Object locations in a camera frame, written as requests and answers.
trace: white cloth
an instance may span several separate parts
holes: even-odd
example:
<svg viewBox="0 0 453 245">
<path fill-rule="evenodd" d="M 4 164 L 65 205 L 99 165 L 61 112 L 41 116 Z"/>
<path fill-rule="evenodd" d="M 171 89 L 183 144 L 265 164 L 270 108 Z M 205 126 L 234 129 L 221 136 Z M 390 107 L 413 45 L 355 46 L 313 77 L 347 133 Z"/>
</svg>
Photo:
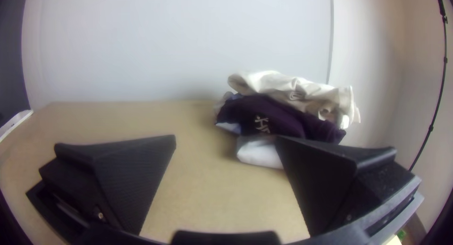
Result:
<svg viewBox="0 0 453 245">
<path fill-rule="evenodd" d="M 354 122 L 360 123 L 351 86 L 335 88 L 277 71 L 236 73 L 228 77 L 228 84 L 242 95 L 267 94 L 300 111 L 330 120 L 341 129 Z"/>
<path fill-rule="evenodd" d="M 283 169 L 273 136 L 240 136 L 236 149 L 237 158 L 243 163 Z"/>
</svg>

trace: folded clothing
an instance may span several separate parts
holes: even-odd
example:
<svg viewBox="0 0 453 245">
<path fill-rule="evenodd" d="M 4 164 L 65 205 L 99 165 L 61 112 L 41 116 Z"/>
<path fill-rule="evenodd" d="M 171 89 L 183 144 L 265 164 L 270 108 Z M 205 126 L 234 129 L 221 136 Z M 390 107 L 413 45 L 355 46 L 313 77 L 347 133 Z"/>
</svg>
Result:
<svg viewBox="0 0 453 245">
<path fill-rule="evenodd" d="M 236 155 L 243 163 L 283 169 L 275 149 L 273 136 L 240 136 L 237 139 Z"/>
<path fill-rule="evenodd" d="M 277 71 L 242 72 L 228 77 L 228 84 L 242 95 L 266 94 L 280 103 L 322 120 L 330 120 L 341 129 L 360 123 L 352 87 L 335 88 Z"/>
<path fill-rule="evenodd" d="M 218 123 L 238 123 L 241 135 L 268 133 L 338 144 L 346 135 L 334 123 L 281 104 L 266 95 L 226 100 Z"/>
</svg>

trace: white wall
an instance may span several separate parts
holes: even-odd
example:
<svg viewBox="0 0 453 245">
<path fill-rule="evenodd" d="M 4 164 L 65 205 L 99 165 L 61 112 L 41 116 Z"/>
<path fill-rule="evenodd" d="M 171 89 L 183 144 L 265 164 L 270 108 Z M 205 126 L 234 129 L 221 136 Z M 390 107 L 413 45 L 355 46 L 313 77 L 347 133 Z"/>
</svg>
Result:
<svg viewBox="0 0 453 245">
<path fill-rule="evenodd" d="M 403 0 L 334 0 L 334 37 L 329 83 L 352 85 L 361 124 L 342 144 L 380 146 L 403 75 Z"/>
<path fill-rule="evenodd" d="M 238 70 L 325 83 L 330 0 L 27 0 L 32 108 L 220 97 Z"/>
<path fill-rule="evenodd" d="M 453 8 L 444 0 L 449 19 Z M 437 0 L 405 0 L 407 62 L 397 111 L 387 143 L 398 150 L 397 161 L 409 168 L 431 123 L 442 78 L 444 31 Z M 453 25 L 447 24 L 447 52 L 453 60 Z M 453 63 L 447 64 L 444 95 L 434 131 L 413 172 L 422 178 L 425 201 L 417 210 L 428 231 L 453 186 Z"/>
</svg>

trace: black cable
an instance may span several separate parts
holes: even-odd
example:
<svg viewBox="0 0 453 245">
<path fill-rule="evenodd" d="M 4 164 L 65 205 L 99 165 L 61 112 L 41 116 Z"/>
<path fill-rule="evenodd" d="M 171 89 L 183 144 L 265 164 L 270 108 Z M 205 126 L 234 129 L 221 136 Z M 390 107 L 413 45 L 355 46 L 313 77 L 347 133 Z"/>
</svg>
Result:
<svg viewBox="0 0 453 245">
<path fill-rule="evenodd" d="M 440 14 L 442 15 L 442 21 L 444 23 L 444 43 L 445 43 L 445 55 L 444 55 L 444 73 L 442 74 L 442 83 L 440 84 L 440 92 L 439 92 L 439 99 L 437 100 L 437 105 L 436 105 L 436 110 L 434 111 L 434 116 L 433 120 L 431 121 L 431 125 L 429 125 L 428 132 L 426 133 L 425 140 L 423 141 L 423 144 L 420 147 L 419 152 L 417 153 L 417 156 L 414 159 L 414 162 L 412 163 L 411 167 L 409 168 L 409 171 L 412 171 L 414 168 L 415 164 L 417 163 L 423 149 L 425 148 L 426 142 L 428 141 L 429 135 L 434 129 L 434 121 L 436 120 L 437 112 L 439 111 L 439 106 L 440 106 L 440 100 L 442 98 L 442 93 L 444 92 L 444 82 L 445 82 L 445 71 L 447 69 L 447 29 L 446 25 L 448 23 L 447 17 L 445 16 L 445 10 L 444 10 L 444 4 L 442 3 L 442 0 L 439 1 L 439 7 L 440 7 Z"/>
</svg>

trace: white backdrop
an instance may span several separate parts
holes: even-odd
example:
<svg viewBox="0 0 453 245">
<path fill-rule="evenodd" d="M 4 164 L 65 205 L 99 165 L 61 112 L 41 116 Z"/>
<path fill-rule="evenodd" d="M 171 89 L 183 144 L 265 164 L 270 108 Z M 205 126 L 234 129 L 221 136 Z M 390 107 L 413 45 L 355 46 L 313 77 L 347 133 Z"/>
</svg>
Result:
<svg viewBox="0 0 453 245">
<path fill-rule="evenodd" d="M 216 98 L 238 70 L 327 80 L 330 0 L 27 0 L 32 108 Z"/>
</svg>

